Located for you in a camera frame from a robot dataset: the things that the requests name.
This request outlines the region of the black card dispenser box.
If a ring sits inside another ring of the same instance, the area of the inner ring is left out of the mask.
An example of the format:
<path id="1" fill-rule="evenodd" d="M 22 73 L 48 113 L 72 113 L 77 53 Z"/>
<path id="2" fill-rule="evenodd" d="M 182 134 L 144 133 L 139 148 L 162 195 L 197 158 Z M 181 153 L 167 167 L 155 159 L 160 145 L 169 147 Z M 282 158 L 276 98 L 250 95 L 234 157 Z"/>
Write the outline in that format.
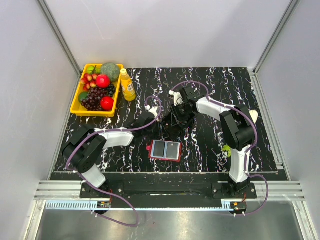
<path id="1" fill-rule="evenodd" d="M 174 114 L 170 112 L 161 119 L 162 136 L 164 139 L 174 142 L 181 137 L 188 128 L 193 127 L 194 123 L 194 119 L 179 122 L 176 120 Z"/>

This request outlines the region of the red leather card holder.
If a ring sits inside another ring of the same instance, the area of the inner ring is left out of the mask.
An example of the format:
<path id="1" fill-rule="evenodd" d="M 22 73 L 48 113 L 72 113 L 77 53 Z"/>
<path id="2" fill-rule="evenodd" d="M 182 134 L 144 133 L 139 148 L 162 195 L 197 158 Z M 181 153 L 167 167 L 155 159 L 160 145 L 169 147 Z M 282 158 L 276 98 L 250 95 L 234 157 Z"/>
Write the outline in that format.
<path id="1" fill-rule="evenodd" d="M 154 157 L 153 156 L 154 141 L 163 141 L 163 142 L 165 142 L 165 149 L 164 149 L 164 156 L 163 157 Z M 146 150 L 148 151 L 148 157 L 151 158 L 151 159 L 157 159 L 157 160 L 162 160 L 162 161 L 171 161 L 171 162 L 179 163 L 180 159 L 181 159 L 181 155 L 182 155 L 182 144 L 179 142 L 180 148 L 179 148 L 178 159 L 168 159 L 168 158 L 166 158 L 167 142 L 173 142 L 173 141 L 152 140 L 150 145 L 146 146 Z"/>

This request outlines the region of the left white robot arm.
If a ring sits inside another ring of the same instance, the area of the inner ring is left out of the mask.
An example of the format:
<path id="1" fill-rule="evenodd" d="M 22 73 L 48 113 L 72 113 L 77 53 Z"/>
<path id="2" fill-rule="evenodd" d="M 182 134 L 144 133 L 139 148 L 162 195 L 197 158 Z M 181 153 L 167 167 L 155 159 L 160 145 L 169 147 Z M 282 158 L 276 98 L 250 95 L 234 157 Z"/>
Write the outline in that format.
<path id="1" fill-rule="evenodd" d="M 77 172 L 92 184 L 90 190 L 96 197 L 106 196 L 109 190 L 106 177 L 96 164 L 102 152 L 108 148 L 129 146 L 134 138 L 148 135 L 156 128 L 161 107 L 148 105 L 146 109 L 147 112 L 127 127 L 100 129 L 86 124 L 62 147 L 62 156 L 67 160 L 65 168 Z"/>

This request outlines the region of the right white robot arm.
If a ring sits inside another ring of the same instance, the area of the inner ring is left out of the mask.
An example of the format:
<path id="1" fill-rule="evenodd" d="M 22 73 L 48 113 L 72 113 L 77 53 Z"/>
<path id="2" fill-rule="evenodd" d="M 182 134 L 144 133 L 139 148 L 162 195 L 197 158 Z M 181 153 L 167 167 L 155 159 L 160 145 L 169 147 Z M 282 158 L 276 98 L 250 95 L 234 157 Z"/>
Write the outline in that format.
<path id="1" fill-rule="evenodd" d="M 178 92 L 170 90 L 173 98 L 170 107 L 169 125 L 186 129 L 198 115 L 207 115 L 219 121 L 225 143 L 231 148 L 231 167 L 227 192 L 233 198 L 239 198 L 246 191 L 248 178 L 247 164 L 251 149 L 257 143 L 257 111 L 250 111 L 245 105 L 230 105 L 213 100 L 208 95 L 195 93 L 191 87 L 184 87 Z"/>

